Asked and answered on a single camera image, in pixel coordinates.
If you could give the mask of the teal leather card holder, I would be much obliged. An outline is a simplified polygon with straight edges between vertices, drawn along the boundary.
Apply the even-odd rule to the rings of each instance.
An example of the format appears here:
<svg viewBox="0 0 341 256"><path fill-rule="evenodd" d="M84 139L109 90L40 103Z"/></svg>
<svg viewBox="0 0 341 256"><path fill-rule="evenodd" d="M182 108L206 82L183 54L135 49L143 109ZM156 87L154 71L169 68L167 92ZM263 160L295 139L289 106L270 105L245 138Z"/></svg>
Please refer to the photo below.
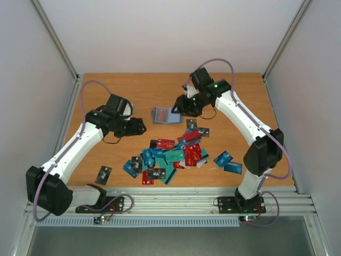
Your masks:
<svg viewBox="0 0 341 256"><path fill-rule="evenodd" d="M152 121L155 124L181 124L183 117L171 112L171 108L155 107L152 112Z"/></svg>

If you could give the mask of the red gold VIP card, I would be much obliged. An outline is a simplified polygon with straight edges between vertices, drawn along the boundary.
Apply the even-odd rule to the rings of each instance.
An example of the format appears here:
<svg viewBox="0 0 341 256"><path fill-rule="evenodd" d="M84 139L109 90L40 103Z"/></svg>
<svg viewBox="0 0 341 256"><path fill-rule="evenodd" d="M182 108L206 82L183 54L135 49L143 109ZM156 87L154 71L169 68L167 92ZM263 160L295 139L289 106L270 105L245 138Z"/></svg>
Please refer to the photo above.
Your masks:
<svg viewBox="0 0 341 256"><path fill-rule="evenodd" d="M201 147L199 144L187 145L183 147L186 166L197 166L203 160Z"/></svg>

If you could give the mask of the black card near right arm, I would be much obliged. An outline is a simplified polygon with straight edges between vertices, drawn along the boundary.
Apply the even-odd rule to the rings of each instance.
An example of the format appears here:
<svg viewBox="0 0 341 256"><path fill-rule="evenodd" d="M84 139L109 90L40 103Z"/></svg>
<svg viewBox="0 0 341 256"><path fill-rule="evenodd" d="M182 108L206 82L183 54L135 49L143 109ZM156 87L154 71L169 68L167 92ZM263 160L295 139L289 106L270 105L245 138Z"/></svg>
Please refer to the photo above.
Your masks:
<svg viewBox="0 0 341 256"><path fill-rule="evenodd" d="M209 128L197 127L196 130L200 133L202 137L209 137L210 134Z"/></svg>

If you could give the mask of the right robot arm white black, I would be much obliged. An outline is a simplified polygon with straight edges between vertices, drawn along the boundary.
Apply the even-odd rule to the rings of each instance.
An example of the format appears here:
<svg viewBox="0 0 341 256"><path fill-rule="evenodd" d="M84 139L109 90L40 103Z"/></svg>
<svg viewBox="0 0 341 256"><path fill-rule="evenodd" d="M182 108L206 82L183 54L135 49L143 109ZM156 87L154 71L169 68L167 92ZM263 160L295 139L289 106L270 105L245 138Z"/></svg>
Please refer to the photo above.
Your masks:
<svg viewBox="0 0 341 256"><path fill-rule="evenodd" d="M190 74L190 80L195 92L191 93L184 86L185 94L176 99L172 112L197 117L205 106L212 105L242 134L249 149L243 157L246 173L234 192L234 204L239 212L248 211L259 197L263 179L282 159L283 132L265 125L246 107L226 80L214 81L206 68L195 70Z"/></svg>

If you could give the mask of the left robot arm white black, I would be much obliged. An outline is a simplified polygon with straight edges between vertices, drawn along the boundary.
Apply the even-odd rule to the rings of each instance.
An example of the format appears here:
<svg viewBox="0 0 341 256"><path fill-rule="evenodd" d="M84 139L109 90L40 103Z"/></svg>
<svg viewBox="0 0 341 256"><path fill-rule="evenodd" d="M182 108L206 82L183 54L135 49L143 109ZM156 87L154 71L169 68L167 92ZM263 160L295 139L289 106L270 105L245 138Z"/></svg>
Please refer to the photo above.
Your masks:
<svg viewBox="0 0 341 256"><path fill-rule="evenodd" d="M26 172L28 201L33 204L36 221L38 207L49 214L62 215L70 207L83 206L102 212L108 206L107 193L96 185L78 189L67 186L73 171L87 153L106 135L118 139L142 135L147 128L141 118L132 117L130 101L111 94L107 103L89 111L71 139L41 167L31 166Z"/></svg>

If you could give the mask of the blue card left pile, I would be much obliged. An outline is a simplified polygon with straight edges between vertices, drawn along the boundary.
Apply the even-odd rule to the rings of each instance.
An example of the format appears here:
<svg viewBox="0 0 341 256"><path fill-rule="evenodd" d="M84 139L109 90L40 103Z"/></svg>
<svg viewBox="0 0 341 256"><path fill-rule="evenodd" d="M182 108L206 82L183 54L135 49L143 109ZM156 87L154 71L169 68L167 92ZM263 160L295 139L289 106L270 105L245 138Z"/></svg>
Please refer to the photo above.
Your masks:
<svg viewBox="0 0 341 256"><path fill-rule="evenodd" d="M146 166L155 166L156 162L151 148L142 150L142 158Z"/></svg>

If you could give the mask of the teal VIP card centre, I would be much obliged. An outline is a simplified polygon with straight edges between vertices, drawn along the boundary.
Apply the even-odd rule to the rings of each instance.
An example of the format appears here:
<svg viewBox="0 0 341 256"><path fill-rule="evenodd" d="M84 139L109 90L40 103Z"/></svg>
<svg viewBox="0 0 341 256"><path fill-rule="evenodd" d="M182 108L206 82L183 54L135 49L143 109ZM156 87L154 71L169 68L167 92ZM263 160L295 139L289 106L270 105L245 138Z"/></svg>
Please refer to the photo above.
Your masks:
<svg viewBox="0 0 341 256"><path fill-rule="evenodd" d="M156 158L156 162L160 167L172 165L174 162L179 162L185 159L185 154L181 150L165 151Z"/></svg>

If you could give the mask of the teal card with black stripe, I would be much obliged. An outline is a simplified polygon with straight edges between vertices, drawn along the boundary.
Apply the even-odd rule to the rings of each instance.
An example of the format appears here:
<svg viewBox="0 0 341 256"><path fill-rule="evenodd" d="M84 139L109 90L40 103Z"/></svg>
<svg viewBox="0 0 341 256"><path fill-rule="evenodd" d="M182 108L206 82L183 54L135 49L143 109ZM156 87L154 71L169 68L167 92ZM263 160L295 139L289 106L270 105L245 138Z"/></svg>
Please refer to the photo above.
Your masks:
<svg viewBox="0 0 341 256"><path fill-rule="evenodd" d="M167 178L166 178L164 184L168 186L169 183L172 181L172 179L173 179L173 177L174 177L174 175L175 175L176 173L177 173L177 169L173 169L173 170L171 171L171 173L167 176Z"/></svg>

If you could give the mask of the blue card far right upper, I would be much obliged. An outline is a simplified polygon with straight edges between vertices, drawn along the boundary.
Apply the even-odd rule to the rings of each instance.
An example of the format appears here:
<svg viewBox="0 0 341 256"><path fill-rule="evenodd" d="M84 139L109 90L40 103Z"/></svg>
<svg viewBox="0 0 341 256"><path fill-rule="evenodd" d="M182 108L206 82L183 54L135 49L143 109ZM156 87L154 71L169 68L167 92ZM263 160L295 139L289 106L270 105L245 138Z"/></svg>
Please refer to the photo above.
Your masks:
<svg viewBox="0 0 341 256"><path fill-rule="evenodd" d="M233 157L227 152L223 151L219 156L214 159L214 163L219 167L223 168L227 163L233 160Z"/></svg>

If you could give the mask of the blue card far right lower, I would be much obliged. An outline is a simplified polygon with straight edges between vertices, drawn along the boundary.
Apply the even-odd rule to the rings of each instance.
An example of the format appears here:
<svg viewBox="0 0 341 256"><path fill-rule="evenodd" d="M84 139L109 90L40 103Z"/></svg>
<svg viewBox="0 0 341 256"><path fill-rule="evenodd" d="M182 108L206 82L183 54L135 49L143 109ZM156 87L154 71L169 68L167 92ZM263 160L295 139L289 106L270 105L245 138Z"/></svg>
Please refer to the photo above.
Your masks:
<svg viewBox="0 0 341 256"><path fill-rule="evenodd" d="M228 162L224 166L224 171L239 174L239 175L242 175L242 169L243 169L243 165L241 163L232 162L232 161Z"/></svg>

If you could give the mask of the left small circuit board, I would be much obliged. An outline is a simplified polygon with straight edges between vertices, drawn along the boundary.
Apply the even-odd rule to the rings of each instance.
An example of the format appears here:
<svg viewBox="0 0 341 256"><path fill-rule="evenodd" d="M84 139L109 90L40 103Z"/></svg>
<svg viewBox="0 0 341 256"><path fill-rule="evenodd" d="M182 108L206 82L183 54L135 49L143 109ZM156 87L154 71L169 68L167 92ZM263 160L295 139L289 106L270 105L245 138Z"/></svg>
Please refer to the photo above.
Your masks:
<svg viewBox="0 0 341 256"><path fill-rule="evenodd" d="M100 217L94 217L93 218L93 223L95 225L101 225L102 223L105 223L107 221L110 221L111 217L110 216L106 216L106 215L102 215Z"/></svg>

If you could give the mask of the small circuit board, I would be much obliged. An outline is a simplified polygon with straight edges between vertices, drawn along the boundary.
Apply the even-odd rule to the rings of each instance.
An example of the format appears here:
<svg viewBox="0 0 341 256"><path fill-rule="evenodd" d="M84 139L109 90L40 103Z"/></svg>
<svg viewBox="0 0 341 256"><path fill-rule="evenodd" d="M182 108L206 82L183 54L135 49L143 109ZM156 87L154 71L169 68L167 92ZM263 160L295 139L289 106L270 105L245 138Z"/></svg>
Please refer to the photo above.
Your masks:
<svg viewBox="0 0 341 256"><path fill-rule="evenodd" d="M102 215L100 217L94 217L93 218L93 223L95 225L101 225L102 223L105 223L107 221L110 221L111 217L110 216L106 216L106 215Z"/></svg>
<svg viewBox="0 0 341 256"><path fill-rule="evenodd" d="M257 219L258 219L258 216L255 216L255 215L243 215L239 217L239 221L245 222L245 223L253 222L253 221L256 221Z"/></svg>

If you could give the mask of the aluminium frame rail front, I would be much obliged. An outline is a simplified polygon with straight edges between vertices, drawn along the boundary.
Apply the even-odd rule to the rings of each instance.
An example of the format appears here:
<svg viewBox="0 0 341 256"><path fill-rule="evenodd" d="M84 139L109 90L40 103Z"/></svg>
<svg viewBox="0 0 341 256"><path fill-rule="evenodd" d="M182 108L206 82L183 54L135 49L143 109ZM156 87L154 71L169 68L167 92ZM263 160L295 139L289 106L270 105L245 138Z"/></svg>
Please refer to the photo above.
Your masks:
<svg viewBox="0 0 341 256"><path fill-rule="evenodd" d="M299 194L296 188L264 187L277 198L281 216L316 216L316 209L309 194ZM214 206L219 196L233 196L232 187L107 187L110 196L128 194L134 198L132 215L218 215Z"/></svg>

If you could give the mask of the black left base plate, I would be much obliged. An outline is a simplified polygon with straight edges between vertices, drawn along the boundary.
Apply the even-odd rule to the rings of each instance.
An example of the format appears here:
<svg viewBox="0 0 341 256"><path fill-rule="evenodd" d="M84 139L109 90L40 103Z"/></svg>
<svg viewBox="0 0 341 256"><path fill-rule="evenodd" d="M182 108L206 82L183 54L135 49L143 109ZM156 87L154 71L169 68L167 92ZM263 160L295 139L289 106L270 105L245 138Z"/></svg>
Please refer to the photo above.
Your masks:
<svg viewBox="0 0 341 256"><path fill-rule="evenodd" d="M123 196L113 197L108 196L104 201L103 205L91 205L88 207L78 206L75 209L75 213L78 214L96 214L96 213L106 213L106 212L121 212L125 206L125 199Z"/></svg>

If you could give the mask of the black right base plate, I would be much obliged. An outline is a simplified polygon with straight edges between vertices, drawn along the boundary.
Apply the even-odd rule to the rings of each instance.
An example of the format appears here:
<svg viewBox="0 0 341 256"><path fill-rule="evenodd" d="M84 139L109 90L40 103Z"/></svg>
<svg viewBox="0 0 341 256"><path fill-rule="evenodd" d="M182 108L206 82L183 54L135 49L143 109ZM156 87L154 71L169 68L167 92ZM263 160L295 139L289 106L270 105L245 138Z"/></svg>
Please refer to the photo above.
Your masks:
<svg viewBox="0 0 341 256"><path fill-rule="evenodd" d="M250 214L266 213L264 198L256 196L249 200L234 196L220 196L216 198L216 206L220 214Z"/></svg>

